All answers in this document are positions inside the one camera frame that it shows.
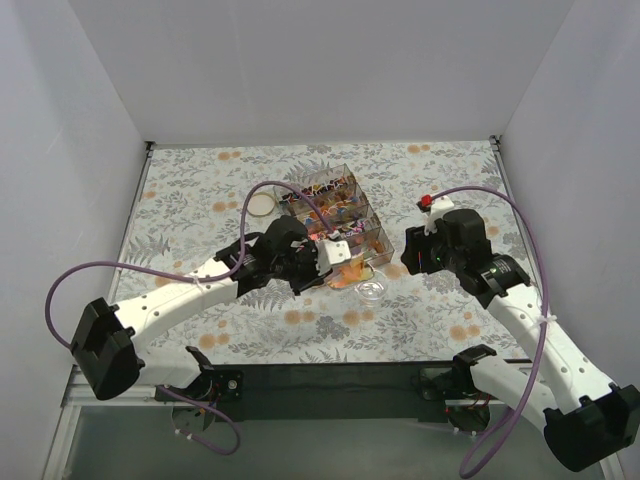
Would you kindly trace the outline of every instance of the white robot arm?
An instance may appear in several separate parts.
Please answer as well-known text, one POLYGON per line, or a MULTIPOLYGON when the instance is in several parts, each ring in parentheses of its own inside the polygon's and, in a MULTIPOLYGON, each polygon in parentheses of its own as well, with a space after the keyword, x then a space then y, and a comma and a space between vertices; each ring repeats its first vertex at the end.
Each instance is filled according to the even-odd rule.
MULTIPOLYGON (((542 382, 534 385, 522 414, 543 432, 567 468, 579 471, 635 440, 640 424, 640 393, 620 388, 573 343, 555 317, 543 318, 537 290, 507 255, 495 254, 482 217, 455 209, 449 198, 418 203, 426 226, 406 232, 402 262, 412 275, 449 270, 461 287, 502 323, 534 358, 540 328, 547 322, 540 360, 542 382)), ((528 377, 491 348, 480 345, 454 358, 467 392, 486 392, 515 409, 528 377)))
MULTIPOLYGON (((246 240, 242 267, 229 278, 172 283, 116 305, 100 298, 85 307, 70 349, 96 398, 111 399, 134 384, 187 387, 209 367, 208 360, 196 348, 167 352, 149 347, 155 338, 274 278, 288 281, 299 295, 323 284, 333 268, 351 260, 346 241, 316 244, 309 240, 304 225, 288 216, 274 220, 264 234, 249 234, 246 240)), ((236 265, 239 250, 236 242, 190 275, 206 279, 227 273, 236 265)))

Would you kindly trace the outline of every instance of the white wall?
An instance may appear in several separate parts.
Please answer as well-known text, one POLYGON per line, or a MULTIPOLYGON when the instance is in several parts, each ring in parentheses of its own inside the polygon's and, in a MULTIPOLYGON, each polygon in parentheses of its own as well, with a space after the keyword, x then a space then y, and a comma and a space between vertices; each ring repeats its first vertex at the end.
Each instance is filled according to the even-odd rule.
MULTIPOLYGON (((0 478, 39 478, 72 364, 43 304, 69 266, 115 259, 144 145, 66 0, 0 0, 0 478)), ((112 272, 55 301, 66 338, 112 272)))
POLYGON ((573 0, 70 0, 158 143, 486 139, 573 0))
MULTIPOLYGON (((617 382, 640 387, 639 79, 640 4, 577 1, 503 143, 553 309, 617 382)), ((640 478, 640 446, 621 457, 640 478)))

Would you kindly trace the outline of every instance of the patterned table surface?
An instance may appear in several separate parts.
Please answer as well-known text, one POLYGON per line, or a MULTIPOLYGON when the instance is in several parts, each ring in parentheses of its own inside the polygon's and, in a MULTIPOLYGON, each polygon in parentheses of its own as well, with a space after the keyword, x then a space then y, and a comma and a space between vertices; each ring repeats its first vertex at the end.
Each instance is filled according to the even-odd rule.
MULTIPOLYGON (((343 163, 355 173, 396 253, 382 267, 389 291, 375 308, 352 290, 312 289, 294 298, 283 282, 216 305, 157 338, 152 345, 198 346, 214 363, 299 363, 446 360, 486 343, 509 358, 524 352, 506 329, 462 291, 454 275, 410 276, 400 263, 404 231, 424 222, 415 202, 460 185, 504 192, 489 142, 303 145, 157 149, 125 242, 126 261, 187 273, 238 238, 240 208, 256 183, 294 180, 343 163)), ((510 208, 481 192, 455 194, 477 209, 494 251, 531 272, 510 208)), ((264 231, 269 217, 248 217, 264 231)), ((116 300, 164 285, 163 278, 122 273, 116 300)))

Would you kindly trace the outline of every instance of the purple cable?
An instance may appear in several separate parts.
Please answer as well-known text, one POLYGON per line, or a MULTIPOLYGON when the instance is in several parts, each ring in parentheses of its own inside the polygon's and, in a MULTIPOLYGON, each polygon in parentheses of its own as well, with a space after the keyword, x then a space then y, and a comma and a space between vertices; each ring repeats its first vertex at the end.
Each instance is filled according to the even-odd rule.
MULTIPOLYGON (((540 311, 542 313, 542 316, 546 317, 549 312, 549 289, 548 289, 548 283, 547 283, 547 273, 544 268, 544 262, 542 261, 542 257, 540 256, 538 243, 536 242, 536 239, 533 236, 533 230, 530 227, 529 221, 523 215, 523 213, 518 208, 518 205, 516 205, 516 203, 513 200, 511 200, 505 194, 500 193, 497 190, 493 190, 491 188, 479 187, 479 186, 456 187, 456 188, 451 188, 449 190, 445 190, 443 192, 437 193, 433 195, 431 198, 432 200, 435 200, 445 195, 449 195, 451 193, 461 192, 465 190, 477 190, 480 192, 487 192, 502 198, 504 201, 508 202, 509 205, 511 205, 511 207, 516 211, 516 213, 522 220, 522 223, 524 224, 525 229, 527 230, 527 234, 529 235, 529 240, 531 241, 531 246, 533 247, 535 260, 538 265, 538 271, 540 272, 540 283, 542 284, 542 306, 540 308, 540 311)), ((520 420, 520 416, 522 415, 522 412, 525 406, 527 405, 527 401, 531 396, 533 386, 535 385, 536 377, 538 376, 538 371, 540 370, 540 363, 542 361, 542 351, 544 350, 546 336, 547 336, 547 323, 545 322, 540 325, 540 337, 538 340, 538 346, 536 347, 536 353, 533 358, 533 363, 531 365, 531 373, 529 374, 527 385, 525 386, 524 392, 522 394, 522 398, 520 398, 520 402, 518 402, 518 406, 513 411, 509 410, 507 414, 503 417, 503 420, 501 420, 500 422, 496 423, 493 427, 486 430, 482 435, 482 437, 480 438, 480 441, 475 443, 469 449, 464 459, 462 460, 462 464, 460 465, 459 473, 461 478, 465 478, 465 479, 471 478, 475 474, 477 474, 480 470, 482 470, 485 467, 485 465, 487 465, 487 463, 489 463, 489 461, 494 457, 494 455, 498 453, 498 450, 500 450, 502 445, 504 445, 504 443, 507 441, 507 438, 509 438, 509 435, 511 435, 511 432, 513 432, 513 429, 518 423, 518 420, 520 420), (489 451, 480 459, 480 461, 476 464, 475 467, 465 472, 465 469, 467 468, 467 464, 469 463, 469 461, 471 461, 471 458, 476 453, 476 451, 482 446, 482 444, 489 437, 491 437, 495 432, 500 430, 500 428, 502 428, 505 424, 507 426, 502 437, 500 437, 496 441, 496 443, 491 446, 489 451)))
MULTIPOLYGON (((260 188, 265 187, 267 185, 274 185, 276 187, 282 187, 282 188, 286 188, 291 190, 293 193, 297 194, 300 196, 300 198, 302 200, 304 200, 305 202, 307 202, 309 204, 309 206, 313 209, 313 211, 318 215, 318 218, 322 221, 322 223, 324 224, 325 228, 327 229, 328 232, 332 232, 333 231, 333 227, 329 224, 328 220, 322 216, 322 212, 320 211, 320 209, 313 203, 313 201, 307 197, 304 193, 302 193, 298 188, 289 185, 287 183, 283 183, 283 182, 278 182, 276 180, 268 180, 265 182, 260 182, 259 184, 257 184, 256 186, 254 186, 251 190, 249 190, 249 193, 247 194, 247 197, 244 200, 244 205, 242 206, 242 212, 240 213, 240 256, 238 257, 238 261, 236 262, 236 264, 233 266, 233 268, 231 268, 231 270, 229 270, 227 273, 223 273, 222 275, 218 275, 215 277, 203 277, 203 278, 198 278, 197 281, 200 283, 210 283, 210 282, 217 282, 220 280, 224 280, 225 278, 230 277, 231 275, 233 275, 234 273, 236 273, 239 269, 240 266, 242 265, 242 262, 244 260, 245 254, 246 254, 246 250, 245 250, 245 235, 244 235, 244 229, 245 229, 245 223, 246 223, 246 217, 247 217, 247 211, 249 209, 249 200, 251 200, 251 197, 253 196, 253 194, 260 188)), ((74 274, 75 272, 78 272, 80 270, 84 270, 85 268, 91 268, 91 267, 112 267, 112 268, 122 268, 125 270, 134 270, 136 272, 141 272, 141 273, 146 273, 149 275, 156 275, 158 277, 163 277, 163 278, 169 278, 171 280, 175 280, 177 282, 184 282, 184 283, 195 283, 196 279, 193 277, 183 277, 182 275, 175 275, 173 273, 166 273, 166 272, 161 272, 159 270, 153 270, 151 268, 145 268, 145 267, 139 267, 137 265, 130 265, 128 263, 120 263, 120 262, 112 262, 112 261, 108 261, 108 260, 99 260, 96 262, 88 262, 88 263, 82 263, 80 265, 76 265, 73 268, 70 268, 69 270, 67 270, 66 272, 64 272, 62 275, 60 275, 55 282, 53 282, 53 284, 51 285, 51 288, 49 289, 49 292, 47 293, 47 298, 44 302, 44 319, 45 322, 47 324, 47 328, 49 329, 49 331, 51 332, 51 335, 53 335, 53 337, 65 348, 70 349, 71 348, 71 344, 69 342, 67 342, 64 338, 62 338, 60 336, 60 334, 58 334, 58 332, 56 331, 55 327, 53 326, 53 321, 51 319, 51 301, 53 300, 53 294, 55 293, 55 291, 57 290, 57 288, 60 286, 60 284, 70 275, 74 274)))
POLYGON ((210 442, 209 440, 205 440, 204 438, 199 437, 198 435, 192 434, 188 430, 185 430, 183 428, 179 428, 178 431, 182 435, 184 435, 187 438, 190 438, 191 440, 194 440, 194 441, 198 442, 201 445, 204 445, 209 450, 211 450, 211 451, 213 451, 215 453, 218 453, 220 455, 232 455, 232 454, 236 453, 236 451, 240 448, 240 441, 241 441, 240 427, 238 427, 238 425, 233 420, 231 420, 227 415, 222 413, 217 408, 212 407, 211 405, 209 405, 206 402, 197 402, 195 400, 191 400, 190 398, 187 398, 187 397, 184 397, 182 395, 179 395, 177 393, 172 392, 167 387, 164 387, 162 385, 158 385, 158 386, 156 386, 156 388, 158 390, 160 390, 162 393, 164 393, 166 395, 169 395, 170 397, 175 398, 178 401, 186 402, 186 403, 188 403, 190 405, 193 405, 194 407, 204 408, 205 410, 207 410, 207 411, 213 413, 214 415, 220 417, 221 419, 223 419, 231 427, 231 429, 233 430, 233 433, 236 434, 236 444, 230 449, 225 449, 225 448, 219 447, 218 445, 210 442))

